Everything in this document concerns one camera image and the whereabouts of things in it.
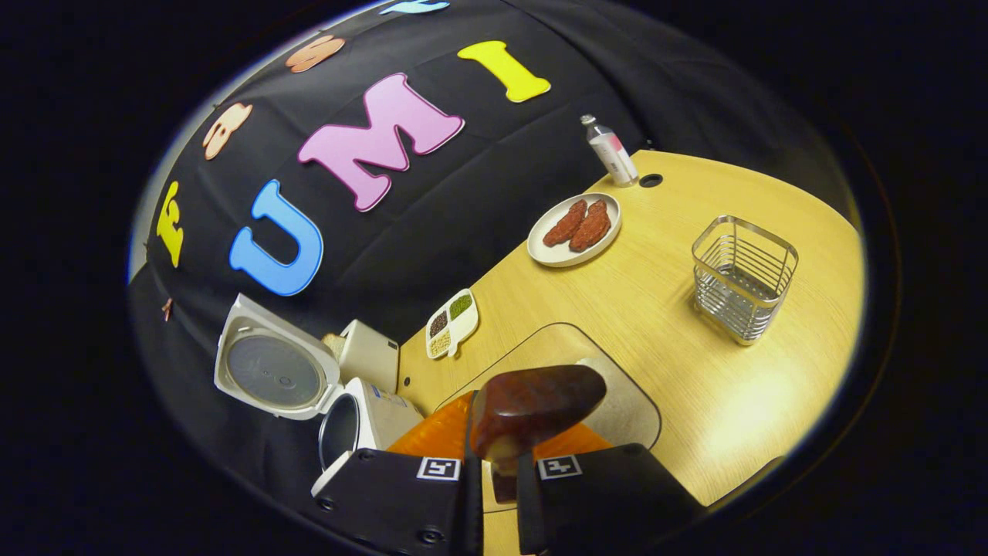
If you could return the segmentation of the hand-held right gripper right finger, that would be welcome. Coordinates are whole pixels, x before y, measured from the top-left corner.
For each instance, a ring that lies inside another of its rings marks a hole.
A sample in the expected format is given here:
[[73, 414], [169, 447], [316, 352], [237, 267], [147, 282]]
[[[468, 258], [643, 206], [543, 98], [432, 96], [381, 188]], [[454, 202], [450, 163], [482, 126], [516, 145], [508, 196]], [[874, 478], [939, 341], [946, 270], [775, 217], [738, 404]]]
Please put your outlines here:
[[645, 555], [706, 517], [642, 444], [614, 446], [590, 427], [521, 435], [519, 549], [534, 555]]

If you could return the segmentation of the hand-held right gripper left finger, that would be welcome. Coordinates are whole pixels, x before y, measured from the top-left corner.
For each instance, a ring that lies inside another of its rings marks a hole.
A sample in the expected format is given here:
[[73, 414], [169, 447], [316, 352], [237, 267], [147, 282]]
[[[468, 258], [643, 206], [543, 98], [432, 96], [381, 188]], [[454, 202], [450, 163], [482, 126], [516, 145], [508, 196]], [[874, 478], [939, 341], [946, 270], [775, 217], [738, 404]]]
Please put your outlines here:
[[482, 554], [482, 465], [467, 446], [474, 397], [421, 423], [442, 449], [341, 455], [311, 488], [311, 520], [363, 555]]

